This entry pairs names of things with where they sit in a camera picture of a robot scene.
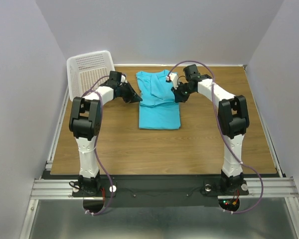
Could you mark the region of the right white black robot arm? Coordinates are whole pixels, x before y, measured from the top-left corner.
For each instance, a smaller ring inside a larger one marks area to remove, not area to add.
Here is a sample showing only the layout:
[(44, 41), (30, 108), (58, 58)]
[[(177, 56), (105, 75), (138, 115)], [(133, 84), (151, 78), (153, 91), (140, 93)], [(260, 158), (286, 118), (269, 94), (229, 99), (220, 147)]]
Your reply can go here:
[(172, 83), (175, 102), (186, 102), (192, 93), (199, 93), (212, 102), (217, 127), (224, 142), (219, 188), (222, 193), (236, 191), (244, 183), (242, 144), (250, 125), (247, 100), (217, 85), (214, 74), (200, 74), (195, 64), (185, 67), (183, 72), (186, 83), (181, 82), (172, 71), (166, 76), (166, 81)]

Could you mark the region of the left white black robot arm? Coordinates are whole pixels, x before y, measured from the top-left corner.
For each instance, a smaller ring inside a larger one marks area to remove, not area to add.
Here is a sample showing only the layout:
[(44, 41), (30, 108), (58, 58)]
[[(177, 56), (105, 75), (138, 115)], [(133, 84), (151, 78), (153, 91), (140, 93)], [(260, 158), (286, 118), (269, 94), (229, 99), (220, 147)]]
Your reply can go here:
[(71, 182), (73, 192), (95, 196), (104, 192), (100, 182), (101, 163), (96, 156), (96, 143), (101, 129), (104, 104), (122, 98), (125, 103), (136, 103), (142, 98), (126, 80), (125, 74), (111, 71), (98, 79), (80, 97), (74, 97), (69, 130), (78, 145), (80, 170), (77, 182)]

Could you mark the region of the turquoise t shirt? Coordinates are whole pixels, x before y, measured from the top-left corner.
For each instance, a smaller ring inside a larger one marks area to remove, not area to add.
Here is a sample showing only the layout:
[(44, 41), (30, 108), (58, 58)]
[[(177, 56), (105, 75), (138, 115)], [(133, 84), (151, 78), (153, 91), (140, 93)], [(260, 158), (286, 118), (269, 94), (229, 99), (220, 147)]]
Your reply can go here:
[(166, 81), (168, 73), (168, 70), (136, 73), (142, 98), (139, 104), (140, 129), (177, 130), (181, 127), (179, 104), (171, 91), (172, 83)]

